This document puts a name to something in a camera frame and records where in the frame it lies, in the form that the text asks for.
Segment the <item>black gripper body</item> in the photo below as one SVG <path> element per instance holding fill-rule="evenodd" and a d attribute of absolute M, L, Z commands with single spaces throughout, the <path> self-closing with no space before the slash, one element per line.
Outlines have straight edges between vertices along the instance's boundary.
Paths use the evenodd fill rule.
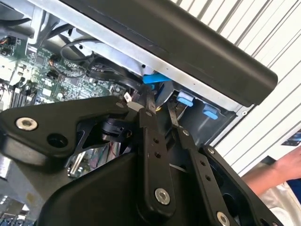
<path fill-rule="evenodd" d="M 200 226 L 193 177 L 170 167 L 172 187 L 163 178 L 151 188 L 129 153 L 58 189 L 45 203 L 39 226 Z"/>

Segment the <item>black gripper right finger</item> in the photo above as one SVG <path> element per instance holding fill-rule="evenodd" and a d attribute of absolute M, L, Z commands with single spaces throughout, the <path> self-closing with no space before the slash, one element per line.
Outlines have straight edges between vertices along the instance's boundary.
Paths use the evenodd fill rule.
<path fill-rule="evenodd" d="M 197 147 L 178 123 L 173 105 L 167 105 L 175 145 L 193 177 L 201 226 L 280 226 L 278 218 L 243 182 L 229 164 L 209 146 Z"/>

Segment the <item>person's bare hand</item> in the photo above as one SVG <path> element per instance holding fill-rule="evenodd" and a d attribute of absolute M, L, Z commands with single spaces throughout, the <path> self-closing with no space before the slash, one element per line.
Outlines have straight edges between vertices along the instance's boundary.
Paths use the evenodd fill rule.
<path fill-rule="evenodd" d="M 301 178 L 301 147 L 297 147 L 277 161 L 277 170 L 284 181 Z"/>

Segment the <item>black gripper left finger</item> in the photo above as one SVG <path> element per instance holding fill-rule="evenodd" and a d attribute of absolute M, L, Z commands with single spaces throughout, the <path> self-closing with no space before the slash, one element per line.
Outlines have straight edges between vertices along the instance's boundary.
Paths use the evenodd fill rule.
<path fill-rule="evenodd" d="M 158 189 L 162 192 L 172 187 L 166 142 L 159 133 L 153 95 L 141 99 L 145 106 L 139 110 L 113 96 L 5 110 L 0 115 L 0 152 L 32 171 L 59 175 L 66 173 L 72 156 L 118 142 L 121 156 L 140 157 L 137 165 L 147 188 L 164 179 Z"/>

